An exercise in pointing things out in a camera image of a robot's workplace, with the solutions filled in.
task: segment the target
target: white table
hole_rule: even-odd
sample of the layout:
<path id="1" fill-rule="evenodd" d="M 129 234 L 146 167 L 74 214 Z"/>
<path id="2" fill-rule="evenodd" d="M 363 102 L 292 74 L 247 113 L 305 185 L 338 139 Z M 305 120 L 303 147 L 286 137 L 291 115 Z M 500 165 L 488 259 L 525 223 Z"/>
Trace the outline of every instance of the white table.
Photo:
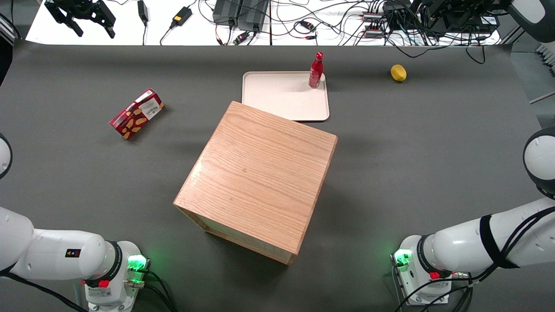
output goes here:
<path id="1" fill-rule="evenodd" d="M 149 23 L 146 35 L 147 45 L 159 45 L 159 41 L 164 33 L 168 30 L 171 19 L 183 7 L 191 5 L 193 0 L 144 0 L 148 7 Z M 212 10 L 209 8 L 214 7 L 216 0 L 197 0 L 190 8 L 193 15 L 181 27 L 173 29 L 166 39 L 163 41 L 165 46 L 217 46 L 218 43 L 215 39 L 216 26 L 211 23 Z M 294 3 L 303 4 L 306 8 L 294 5 Z M 114 25 L 115 38 L 110 39 L 103 27 L 91 21 L 76 19 L 84 34 L 78 37 L 72 29 L 63 24 L 58 24 L 52 18 L 48 10 L 41 4 L 37 12 L 35 20 L 31 25 L 26 40 L 43 43 L 43 44 L 71 44 L 71 45 L 141 45 L 143 41 L 144 26 L 139 19 L 137 0 L 129 0 L 124 5 L 119 5 L 112 1 L 106 1 L 106 5 L 110 8 L 112 13 L 116 16 Z M 282 21 L 290 21 L 280 23 L 279 21 L 272 21 L 272 34 L 273 45 L 275 46 L 311 46 L 316 45 L 316 40 L 305 40 L 294 38 L 289 35 L 277 36 L 287 33 L 293 28 L 294 22 L 303 18 L 314 17 L 310 11 L 317 11 L 316 16 L 326 23 L 335 25 L 338 24 L 345 12 L 353 5 L 357 7 L 348 11 L 347 15 L 362 14 L 366 11 L 369 4 L 359 3 L 355 1 L 345 0 L 275 0 L 271 2 L 271 13 L 273 19 L 280 19 Z M 269 17 L 265 19 L 263 32 L 258 33 L 251 45 L 268 46 L 270 44 L 270 25 Z M 314 19 L 308 19 L 309 22 L 318 24 Z M 356 36 L 347 41 L 349 36 L 353 33 L 358 33 L 369 23 L 363 23 L 360 16 L 350 16 L 344 21 L 343 30 L 345 33 L 337 34 L 331 28 L 320 25 L 317 28 L 318 37 L 317 43 L 321 46 L 336 46 L 344 44 L 352 46 L 358 41 Z M 297 27 L 301 31 L 305 31 L 302 27 Z M 229 35 L 228 26 L 218 26 L 218 34 L 225 42 Z M 234 28 L 231 34 L 230 42 L 243 31 Z M 297 37 L 308 36 L 306 34 L 295 33 Z M 467 44 L 468 34 L 452 34 L 452 36 L 460 37 L 463 44 Z M 384 44 L 391 46 L 394 42 L 397 46 L 409 45 L 424 45 L 423 39 L 419 36 L 414 36 L 409 39 L 403 32 L 395 31 L 389 37 L 389 42 L 385 42 L 383 38 L 376 39 L 362 39 L 358 42 L 359 46 L 382 46 Z M 500 40 L 499 33 L 494 34 L 480 43 L 483 45 L 495 44 Z M 438 45 L 460 44 L 458 40 L 442 38 Z"/>

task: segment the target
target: red bottle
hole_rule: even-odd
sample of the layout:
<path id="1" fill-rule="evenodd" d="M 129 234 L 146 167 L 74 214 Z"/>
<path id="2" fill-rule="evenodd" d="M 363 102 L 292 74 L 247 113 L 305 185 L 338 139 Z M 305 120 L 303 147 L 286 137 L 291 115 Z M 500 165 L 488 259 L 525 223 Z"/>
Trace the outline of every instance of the red bottle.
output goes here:
<path id="1" fill-rule="evenodd" d="M 311 88 L 317 88 L 320 84 L 320 77 L 322 77 L 322 73 L 324 72 L 324 64 L 322 64 L 323 57 L 324 54 L 322 52 L 316 53 L 316 59 L 310 67 L 309 86 Z"/>

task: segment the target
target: white tray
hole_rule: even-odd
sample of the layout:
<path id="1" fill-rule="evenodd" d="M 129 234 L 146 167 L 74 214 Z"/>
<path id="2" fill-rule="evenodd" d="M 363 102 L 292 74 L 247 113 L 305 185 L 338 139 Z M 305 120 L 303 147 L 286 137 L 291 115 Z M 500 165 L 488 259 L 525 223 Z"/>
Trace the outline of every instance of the white tray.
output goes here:
<path id="1" fill-rule="evenodd" d="M 247 72 L 243 75 L 243 104 L 296 121 L 324 121 L 330 116 L 326 76 L 316 89 L 310 72 Z"/>

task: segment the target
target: green light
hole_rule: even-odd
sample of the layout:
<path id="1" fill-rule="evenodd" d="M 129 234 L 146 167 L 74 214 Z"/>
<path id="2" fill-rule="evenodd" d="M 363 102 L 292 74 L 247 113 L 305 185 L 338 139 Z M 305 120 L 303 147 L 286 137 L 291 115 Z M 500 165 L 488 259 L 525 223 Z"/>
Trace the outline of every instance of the green light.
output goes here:
<path id="1" fill-rule="evenodd" d="M 405 266 L 408 265 L 408 262 L 412 259 L 412 251 L 408 249 L 399 249 L 395 252 L 393 257 L 397 261 L 397 264 Z"/>
<path id="2" fill-rule="evenodd" d="M 133 255 L 127 258 L 127 267 L 131 270 L 144 270 L 147 266 L 147 259 L 142 255 Z"/>

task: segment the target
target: lemon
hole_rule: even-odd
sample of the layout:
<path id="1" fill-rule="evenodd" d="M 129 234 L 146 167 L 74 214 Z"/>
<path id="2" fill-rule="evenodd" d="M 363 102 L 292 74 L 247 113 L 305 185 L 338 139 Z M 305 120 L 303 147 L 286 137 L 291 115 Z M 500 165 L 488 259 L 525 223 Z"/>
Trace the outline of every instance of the lemon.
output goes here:
<path id="1" fill-rule="evenodd" d="M 407 71 L 399 64 L 393 65 L 393 67 L 391 67 L 391 77 L 399 82 L 403 82 L 407 79 Z"/>

